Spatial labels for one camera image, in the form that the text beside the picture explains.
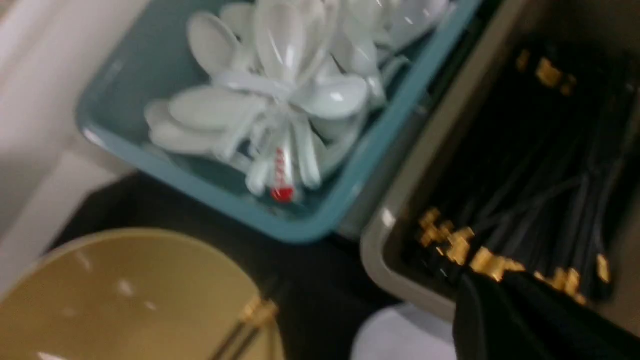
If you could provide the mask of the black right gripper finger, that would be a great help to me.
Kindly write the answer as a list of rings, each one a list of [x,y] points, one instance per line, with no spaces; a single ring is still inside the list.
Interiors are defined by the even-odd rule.
[[[468,272],[452,328],[459,360],[637,360],[639,338],[528,274]]]

